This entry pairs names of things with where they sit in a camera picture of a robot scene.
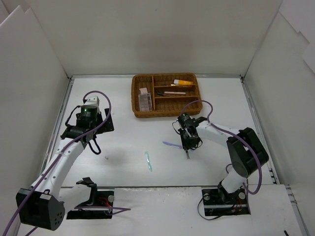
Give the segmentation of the purple eyebrow razor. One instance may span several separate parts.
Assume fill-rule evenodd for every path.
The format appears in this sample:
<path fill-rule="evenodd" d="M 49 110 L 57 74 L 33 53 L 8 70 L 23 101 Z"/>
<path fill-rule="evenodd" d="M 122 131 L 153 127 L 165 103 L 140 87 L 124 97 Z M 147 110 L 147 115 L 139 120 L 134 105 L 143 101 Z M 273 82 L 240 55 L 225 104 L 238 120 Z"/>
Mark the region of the purple eyebrow razor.
<path fill-rule="evenodd" d="M 166 141 L 163 141 L 162 143 L 167 145 L 167 146 L 173 147 L 173 148 L 178 148 L 178 149 L 182 149 L 183 148 L 181 145 L 173 144 L 173 143 L 166 142 Z"/>

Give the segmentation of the clear mauve eyeshadow palette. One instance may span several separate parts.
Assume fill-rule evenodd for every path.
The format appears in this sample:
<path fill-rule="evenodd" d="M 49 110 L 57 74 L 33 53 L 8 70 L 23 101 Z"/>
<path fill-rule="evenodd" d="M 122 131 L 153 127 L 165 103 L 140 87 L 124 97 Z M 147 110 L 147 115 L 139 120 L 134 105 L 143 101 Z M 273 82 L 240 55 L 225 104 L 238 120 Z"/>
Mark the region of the clear mauve eyeshadow palette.
<path fill-rule="evenodd" d="M 138 95 L 139 110 L 141 112 L 148 112 L 153 110 L 152 98 L 150 93 Z"/>

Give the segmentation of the mint green eyebrow razor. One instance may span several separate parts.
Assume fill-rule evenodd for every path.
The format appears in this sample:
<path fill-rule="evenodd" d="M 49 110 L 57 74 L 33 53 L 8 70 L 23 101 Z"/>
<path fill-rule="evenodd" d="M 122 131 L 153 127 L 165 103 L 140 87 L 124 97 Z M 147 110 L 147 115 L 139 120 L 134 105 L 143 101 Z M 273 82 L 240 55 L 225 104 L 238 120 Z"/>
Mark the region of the mint green eyebrow razor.
<path fill-rule="evenodd" d="M 148 168 L 149 168 L 150 172 L 152 172 L 153 168 L 152 168 L 152 165 L 151 165 L 151 162 L 150 162 L 149 153 L 147 151 L 145 152 L 145 157 L 146 157 Z"/>

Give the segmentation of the pink rectangular compact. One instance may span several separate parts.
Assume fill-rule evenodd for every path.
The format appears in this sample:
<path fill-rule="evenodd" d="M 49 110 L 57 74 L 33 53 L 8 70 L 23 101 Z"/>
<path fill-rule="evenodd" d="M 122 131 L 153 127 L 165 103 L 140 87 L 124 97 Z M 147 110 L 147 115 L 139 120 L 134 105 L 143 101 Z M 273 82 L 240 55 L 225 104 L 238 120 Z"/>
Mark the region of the pink rectangular compact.
<path fill-rule="evenodd" d="M 140 94 L 141 94 L 141 95 L 148 93 L 147 88 L 140 88 L 139 91 L 140 91 Z"/>

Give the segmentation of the pink makeup pen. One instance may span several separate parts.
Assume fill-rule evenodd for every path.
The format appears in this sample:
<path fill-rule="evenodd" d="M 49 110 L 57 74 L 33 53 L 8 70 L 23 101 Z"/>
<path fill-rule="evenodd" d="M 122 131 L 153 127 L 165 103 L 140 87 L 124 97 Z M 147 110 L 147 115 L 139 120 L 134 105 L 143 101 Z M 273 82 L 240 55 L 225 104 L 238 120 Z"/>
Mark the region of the pink makeup pen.
<path fill-rule="evenodd" d="M 164 94 L 174 94 L 174 95 L 186 95 L 186 92 L 178 92 L 178 91 L 165 91 Z"/>

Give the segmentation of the orange sunscreen tube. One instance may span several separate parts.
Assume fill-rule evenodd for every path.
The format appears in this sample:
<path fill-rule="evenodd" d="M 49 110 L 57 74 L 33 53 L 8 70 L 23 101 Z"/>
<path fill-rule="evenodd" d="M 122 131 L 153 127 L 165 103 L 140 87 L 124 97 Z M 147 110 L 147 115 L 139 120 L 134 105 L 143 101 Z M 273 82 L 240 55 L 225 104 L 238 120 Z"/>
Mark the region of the orange sunscreen tube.
<path fill-rule="evenodd" d="M 185 81 L 185 80 L 175 79 L 173 84 L 174 85 L 179 85 L 179 86 L 190 86 L 190 85 L 193 85 L 193 82 L 192 81 Z"/>

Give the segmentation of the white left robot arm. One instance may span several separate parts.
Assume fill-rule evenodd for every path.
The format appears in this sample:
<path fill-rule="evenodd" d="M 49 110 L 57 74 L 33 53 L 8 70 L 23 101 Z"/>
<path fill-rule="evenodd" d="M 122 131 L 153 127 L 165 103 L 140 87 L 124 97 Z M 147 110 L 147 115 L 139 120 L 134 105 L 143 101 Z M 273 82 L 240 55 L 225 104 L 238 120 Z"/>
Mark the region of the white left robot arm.
<path fill-rule="evenodd" d="M 90 148 L 99 134 L 114 130 L 111 108 L 101 112 L 97 96 L 84 96 L 78 108 L 76 124 L 66 124 L 57 151 L 44 171 L 28 189 L 21 188 L 16 195 L 22 224 L 55 231 L 68 212 L 81 204 L 94 206 L 98 201 L 97 184 L 90 177 L 60 193 L 68 172 L 85 148 Z"/>

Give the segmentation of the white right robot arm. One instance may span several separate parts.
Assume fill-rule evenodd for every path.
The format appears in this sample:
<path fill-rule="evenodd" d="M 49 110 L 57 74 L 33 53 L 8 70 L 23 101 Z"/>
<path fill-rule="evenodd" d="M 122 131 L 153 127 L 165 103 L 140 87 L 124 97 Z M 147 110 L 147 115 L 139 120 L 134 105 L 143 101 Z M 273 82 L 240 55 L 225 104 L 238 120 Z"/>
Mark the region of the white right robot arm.
<path fill-rule="evenodd" d="M 195 119 L 187 113 L 181 114 L 177 122 L 185 152 L 199 148 L 204 139 L 227 148 L 232 168 L 218 184 L 218 197 L 223 203 L 234 199 L 241 187 L 251 195 L 259 192 L 262 166 L 269 161 L 269 156 L 253 129 L 247 127 L 235 134 L 232 129 L 211 123 L 205 117 Z"/>

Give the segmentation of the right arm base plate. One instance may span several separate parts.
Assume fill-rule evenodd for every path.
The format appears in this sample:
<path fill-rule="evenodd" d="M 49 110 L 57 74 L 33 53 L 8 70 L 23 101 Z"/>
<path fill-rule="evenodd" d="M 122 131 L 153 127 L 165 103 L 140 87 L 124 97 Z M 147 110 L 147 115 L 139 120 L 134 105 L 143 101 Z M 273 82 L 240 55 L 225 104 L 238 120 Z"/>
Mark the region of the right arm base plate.
<path fill-rule="evenodd" d="M 203 205 L 204 216 L 218 219 L 223 216 L 250 215 L 247 192 L 243 187 L 228 194 L 223 188 L 203 188 L 202 199 L 198 203 Z"/>

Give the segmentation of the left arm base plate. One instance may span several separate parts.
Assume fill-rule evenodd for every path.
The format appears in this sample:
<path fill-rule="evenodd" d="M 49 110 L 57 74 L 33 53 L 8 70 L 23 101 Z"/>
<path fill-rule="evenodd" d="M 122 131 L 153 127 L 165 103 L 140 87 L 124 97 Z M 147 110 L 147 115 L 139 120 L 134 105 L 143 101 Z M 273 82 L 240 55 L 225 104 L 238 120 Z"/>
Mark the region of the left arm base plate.
<path fill-rule="evenodd" d="M 96 200 L 93 208 L 86 208 L 88 205 L 82 203 L 79 206 L 85 207 L 83 209 L 75 209 L 67 214 L 67 220 L 98 220 L 98 219 L 112 219 L 112 209 L 101 207 L 112 207 L 114 202 L 114 191 L 99 190 L 97 192 Z"/>

